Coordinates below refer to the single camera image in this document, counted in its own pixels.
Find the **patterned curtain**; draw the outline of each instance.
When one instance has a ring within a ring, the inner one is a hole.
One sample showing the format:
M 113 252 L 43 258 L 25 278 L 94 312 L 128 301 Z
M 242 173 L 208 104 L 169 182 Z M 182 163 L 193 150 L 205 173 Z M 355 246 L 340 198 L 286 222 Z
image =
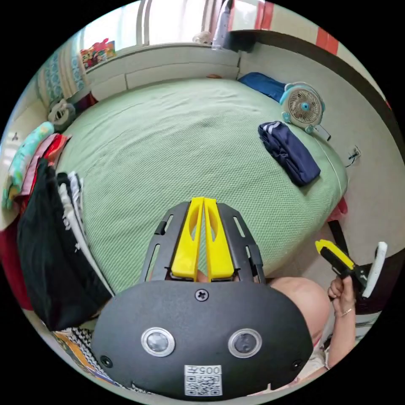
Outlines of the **patterned curtain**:
M 72 97 L 89 84 L 80 55 L 79 35 L 55 51 L 37 73 L 37 91 L 45 107 L 56 99 Z

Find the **power outlet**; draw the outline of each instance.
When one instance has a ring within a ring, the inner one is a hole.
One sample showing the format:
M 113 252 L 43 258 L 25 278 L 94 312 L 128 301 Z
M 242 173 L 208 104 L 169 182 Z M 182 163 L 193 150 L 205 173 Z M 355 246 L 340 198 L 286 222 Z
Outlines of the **power outlet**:
M 361 155 L 362 155 L 362 153 L 357 145 L 351 146 L 349 148 L 348 156 L 347 156 L 347 158 L 349 160 L 349 164 L 354 163 Z

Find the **bed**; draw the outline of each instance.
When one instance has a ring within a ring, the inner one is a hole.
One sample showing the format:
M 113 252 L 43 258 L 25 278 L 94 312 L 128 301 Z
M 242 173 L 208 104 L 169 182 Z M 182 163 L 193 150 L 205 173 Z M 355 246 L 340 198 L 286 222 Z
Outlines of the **bed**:
M 74 121 L 57 171 L 84 178 L 89 247 L 115 293 L 137 282 L 166 210 L 192 197 L 241 212 L 266 275 L 322 227 L 346 191 L 346 170 L 327 142 L 290 126 L 321 169 L 311 185 L 294 186 L 257 133 L 280 118 L 280 105 L 263 94 L 201 78 L 121 93 Z M 199 268 L 206 272 L 204 244 Z

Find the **small white fan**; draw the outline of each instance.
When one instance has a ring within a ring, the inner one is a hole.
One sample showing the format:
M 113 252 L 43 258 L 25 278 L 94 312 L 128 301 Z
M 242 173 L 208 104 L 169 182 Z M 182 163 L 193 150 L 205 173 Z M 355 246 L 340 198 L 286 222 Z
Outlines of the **small white fan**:
M 307 134 L 311 134 L 314 127 L 320 124 L 325 111 L 319 93 L 304 82 L 286 84 L 280 104 L 283 107 L 283 120 L 303 128 Z

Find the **window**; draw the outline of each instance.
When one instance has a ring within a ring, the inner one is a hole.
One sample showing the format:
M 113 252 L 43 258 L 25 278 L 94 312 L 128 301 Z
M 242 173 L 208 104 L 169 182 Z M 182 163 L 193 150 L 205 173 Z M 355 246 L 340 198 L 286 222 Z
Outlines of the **window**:
M 188 0 L 182 24 L 181 42 L 191 42 L 203 29 L 203 15 L 206 0 Z
M 149 44 L 192 42 L 202 30 L 206 0 L 152 0 Z
M 90 48 L 105 38 L 115 41 L 115 50 L 136 45 L 136 19 L 140 1 L 117 8 L 84 28 L 82 49 Z
M 205 3 L 208 0 L 148 0 L 144 5 L 142 20 L 137 21 L 141 1 L 132 2 L 117 8 L 88 24 L 82 31 L 81 49 L 90 48 L 105 38 L 115 41 L 115 50 L 119 51 L 137 44 L 137 24 L 149 26 L 148 45 L 172 42 L 192 42 L 200 33 L 203 24 Z M 146 4 L 150 2 L 149 12 Z
M 90 48 L 96 42 L 102 42 L 105 38 L 115 41 L 115 50 L 120 48 L 119 20 L 122 8 L 117 8 L 108 14 L 94 20 L 84 28 L 83 49 Z
M 136 45 L 136 19 L 140 1 L 128 4 L 124 7 L 121 23 L 121 48 L 129 48 Z

